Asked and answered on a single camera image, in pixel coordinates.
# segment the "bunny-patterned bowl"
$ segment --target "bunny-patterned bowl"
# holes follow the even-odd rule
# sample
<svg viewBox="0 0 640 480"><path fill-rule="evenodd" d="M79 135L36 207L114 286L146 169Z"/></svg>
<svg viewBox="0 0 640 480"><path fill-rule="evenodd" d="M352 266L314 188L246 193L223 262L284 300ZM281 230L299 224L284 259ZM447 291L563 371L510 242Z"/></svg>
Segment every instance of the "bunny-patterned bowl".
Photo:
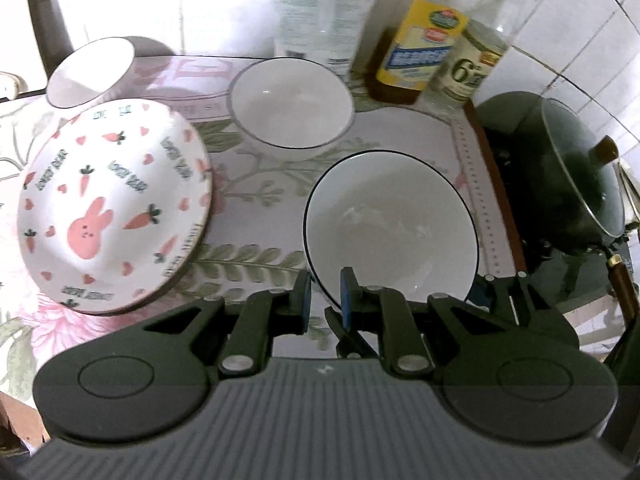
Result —
<svg viewBox="0 0 640 480"><path fill-rule="evenodd" d="M27 170L17 219L26 267L77 312L130 310L193 251L211 186L206 149L180 114L142 99L91 108Z"/></svg>

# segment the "wooden handle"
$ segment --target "wooden handle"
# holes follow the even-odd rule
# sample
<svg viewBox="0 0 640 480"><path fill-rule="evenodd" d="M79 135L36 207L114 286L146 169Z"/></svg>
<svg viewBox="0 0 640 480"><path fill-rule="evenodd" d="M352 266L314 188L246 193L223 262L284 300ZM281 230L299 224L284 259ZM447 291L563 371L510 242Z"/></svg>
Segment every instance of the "wooden handle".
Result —
<svg viewBox="0 0 640 480"><path fill-rule="evenodd" d="M613 286L613 290L616 291L622 316L625 318L625 326L629 327L640 310L640 303L638 303L634 284L631 282L629 272L619 254L614 254L609 259L607 267L609 267L609 281Z"/></svg>
<svg viewBox="0 0 640 480"><path fill-rule="evenodd" d="M598 144L590 149L589 155L594 165L599 168L620 158L616 141L608 135L604 136Z"/></svg>

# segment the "pot lid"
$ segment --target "pot lid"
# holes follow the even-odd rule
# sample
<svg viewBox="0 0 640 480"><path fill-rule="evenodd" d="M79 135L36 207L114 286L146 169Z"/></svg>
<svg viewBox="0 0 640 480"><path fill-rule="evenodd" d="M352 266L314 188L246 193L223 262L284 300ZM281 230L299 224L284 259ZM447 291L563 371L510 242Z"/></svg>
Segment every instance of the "pot lid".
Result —
<svg viewBox="0 0 640 480"><path fill-rule="evenodd" d="M546 130L574 188L604 231L619 237L625 227L620 184L613 162L618 147L609 137L598 140L565 104L542 101Z"/></svg>

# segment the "pink bunny print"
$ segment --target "pink bunny print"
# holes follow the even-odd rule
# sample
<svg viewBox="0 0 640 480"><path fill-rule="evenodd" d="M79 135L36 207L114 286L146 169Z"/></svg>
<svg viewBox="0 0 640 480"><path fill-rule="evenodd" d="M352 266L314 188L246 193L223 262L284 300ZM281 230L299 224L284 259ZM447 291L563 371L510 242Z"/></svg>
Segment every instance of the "pink bunny print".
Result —
<svg viewBox="0 0 640 480"><path fill-rule="evenodd" d="M82 218L74 220L66 233L66 241L71 250L83 260L91 260L100 252L101 235L113 220L113 211L107 209L100 214L104 206L104 197L99 196L86 210Z"/></svg>

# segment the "ribbed gray surface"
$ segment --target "ribbed gray surface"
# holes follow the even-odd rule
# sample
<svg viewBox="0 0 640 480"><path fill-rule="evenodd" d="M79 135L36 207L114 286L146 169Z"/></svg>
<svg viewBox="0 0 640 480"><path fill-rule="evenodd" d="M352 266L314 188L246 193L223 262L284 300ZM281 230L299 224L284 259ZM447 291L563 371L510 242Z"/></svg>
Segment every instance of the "ribbed gray surface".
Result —
<svg viewBox="0 0 640 480"><path fill-rule="evenodd" d="M22 469L33 480L606 480L628 470L593 439L506 446L453 419L425 383L378 361L272 359L224 381L189 424L135 446L55 439Z"/></svg>

